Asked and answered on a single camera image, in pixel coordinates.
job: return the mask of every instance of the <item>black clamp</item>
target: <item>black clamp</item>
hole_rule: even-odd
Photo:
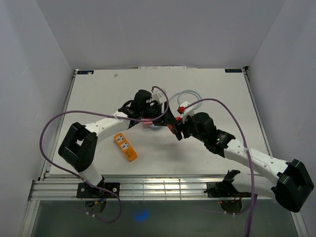
[[[209,198],[228,198],[236,196],[239,192],[234,188],[232,182],[239,173],[239,170],[233,169],[228,171],[222,182],[215,183],[215,186],[213,182],[207,183],[207,189],[204,193],[207,193]]]

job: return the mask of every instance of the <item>blue light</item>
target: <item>blue light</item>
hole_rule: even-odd
[[[144,209],[143,212],[139,212],[137,214],[134,214],[134,220],[135,221],[144,221],[146,220],[147,216],[148,216],[148,210]]]

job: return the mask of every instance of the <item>cable tie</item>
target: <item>cable tie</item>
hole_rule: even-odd
[[[119,122],[118,115],[114,114],[114,118]]]

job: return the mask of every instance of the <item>black bracket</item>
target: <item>black bracket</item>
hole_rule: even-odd
[[[235,197],[239,192],[234,188],[232,182],[236,175],[240,173],[239,170],[231,170],[225,175],[222,182],[214,183],[208,182],[206,183],[206,190],[204,193],[207,193],[209,198],[229,198]],[[250,197],[250,193],[244,193],[244,197]]]
[[[120,183],[104,183],[102,188],[107,189],[119,196],[119,186],[120,186]],[[113,195],[106,192],[98,192],[98,194],[96,195],[96,193],[91,191],[92,189],[97,190],[93,187],[90,187],[86,183],[79,183],[76,197],[77,198],[115,198]]]

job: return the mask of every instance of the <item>black joint housing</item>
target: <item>black joint housing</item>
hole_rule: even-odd
[[[152,94],[146,90],[139,90],[134,97],[134,100],[130,104],[130,110],[135,113],[140,113],[149,105],[152,98]]]
[[[193,136],[204,143],[205,147],[212,153],[224,157],[224,149],[235,136],[216,128],[214,121],[207,113],[200,112],[188,116],[182,126],[184,138]]]
[[[292,212],[299,212],[314,184],[304,164],[297,159],[287,162],[287,169],[278,174],[280,177],[272,191],[278,203]]]
[[[97,140],[95,133],[75,122],[69,128],[58,154],[77,172],[85,171],[93,162]]]

